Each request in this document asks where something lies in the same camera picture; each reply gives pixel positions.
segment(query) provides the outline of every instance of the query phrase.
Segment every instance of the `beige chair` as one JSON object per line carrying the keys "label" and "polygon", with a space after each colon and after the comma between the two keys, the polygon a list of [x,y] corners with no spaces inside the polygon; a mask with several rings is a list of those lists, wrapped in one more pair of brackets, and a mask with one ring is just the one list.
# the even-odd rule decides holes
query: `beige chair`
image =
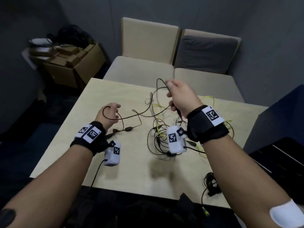
{"label": "beige chair", "polygon": [[[234,54],[241,45],[241,38],[221,34],[186,29],[183,31],[183,35],[237,39],[238,45]],[[213,96],[225,100],[244,102],[233,77],[230,75],[176,68],[174,77],[186,82],[200,96]]]}
{"label": "beige chair", "polygon": [[122,56],[116,57],[105,80],[156,87],[156,79],[171,79],[180,28],[137,19],[122,19]]}

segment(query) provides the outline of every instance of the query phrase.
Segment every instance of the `forearm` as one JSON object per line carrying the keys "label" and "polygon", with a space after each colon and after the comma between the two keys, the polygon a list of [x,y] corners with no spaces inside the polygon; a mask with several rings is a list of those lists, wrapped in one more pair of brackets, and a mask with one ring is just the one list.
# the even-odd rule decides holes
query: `forearm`
{"label": "forearm", "polygon": [[5,206],[16,211],[11,227],[59,227],[76,198],[92,158],[89,149],[72,146]]}
{"label": "forearm", "polygon": [[276,227],[269,211],[291,200],[286,192],[229,135],[203,148],[227,202],[247,226],[261,220]]}

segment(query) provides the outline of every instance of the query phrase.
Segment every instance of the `gray cushion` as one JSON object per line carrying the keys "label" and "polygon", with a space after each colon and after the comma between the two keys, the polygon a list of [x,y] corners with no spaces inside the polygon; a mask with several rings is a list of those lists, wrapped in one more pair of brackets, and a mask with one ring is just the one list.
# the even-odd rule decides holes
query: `gray cushion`
{"label": "gray cushion", "polygon": [[186,35],[178,48],[175,68],[224,74],[234,56],[238,41]]}

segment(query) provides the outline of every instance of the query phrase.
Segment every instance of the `chair backrest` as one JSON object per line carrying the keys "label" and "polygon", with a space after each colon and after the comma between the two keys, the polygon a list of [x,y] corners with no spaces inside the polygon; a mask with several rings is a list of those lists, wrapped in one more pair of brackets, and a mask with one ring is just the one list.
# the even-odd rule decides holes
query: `chair backrest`
{"label": "chair backrest", "polygon": [[241,46],[242,39],[233,36],[227,36],[223,34],[217,33],[209,33],[205,31],[193,30],[193,29],[185,29],[183,30],[182,37],[185,35],[198,36],[198,37],[209,37],[209,38],[234,38],[238,41],[237,48],[235,49],[234,55],[237,52],[238,48]]}
{"label": "chair backrest", "polygon": [[122,18],[122,55],[172,64],[178,26]]}

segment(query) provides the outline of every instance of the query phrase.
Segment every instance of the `tabletop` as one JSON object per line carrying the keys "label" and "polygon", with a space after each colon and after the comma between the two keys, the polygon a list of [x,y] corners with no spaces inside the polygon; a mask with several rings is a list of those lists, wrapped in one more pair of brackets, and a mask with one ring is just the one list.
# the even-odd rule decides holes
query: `tabletop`
{"label": "tabletop", "polygon": [[[134,115],[132,109],[137,112],[146,110],[150,92],[154,91],[155,88],[91,78],[30,177],[37,177],[62,156],[69,148],[74,135],[84,124],[95,119],[102,106],[110,102],[119,103],[121,104],[120,115],[123,118],[128,117]],[[167,107],[170,100],[166,97],[167,92],[164,89],[158,90],[154,95],[154,103]],[[213,99],[204,98],[203,102],[212,105]],[[234,140],[241,147],[245,145],[258,115],[267,109],[264,106],[222,99],[215,99],[214,103],[215,110],[226,120],[231,120]],[[151,116],[152,113],[148,110],[144,115]],[[172,126],[177,117],[176,112],[167,110],[160,116],[160,119]],[[175,158],[152,154],[148,150],[147,140],[150,149],[156,152],[153,145],[154,133],[150,134],[148,139],[147,136],[153,127],[153,120],[154,118],[141,117],[141,126],[130,132],[119,132],[110,139],[118,140],[121,143],[120,163],[114,167],[102,165],[93,187],[168,199],[179,199],[180,195],[185,193],[193,202],[201,203],[202,192],[205,189],[203,178],[212,171],[208,159],[204,154],[190,149]],[[125,119],[124,124],[125,127],[136,126],[140,124],[140,121],[136,116]],[[121,130],[121,120],[112,128]],[[104,152],[95,155],[83,185],[91,185],[103,156]],[[204,194],[203,203],[229,208],[223,194],[213,197]]]}

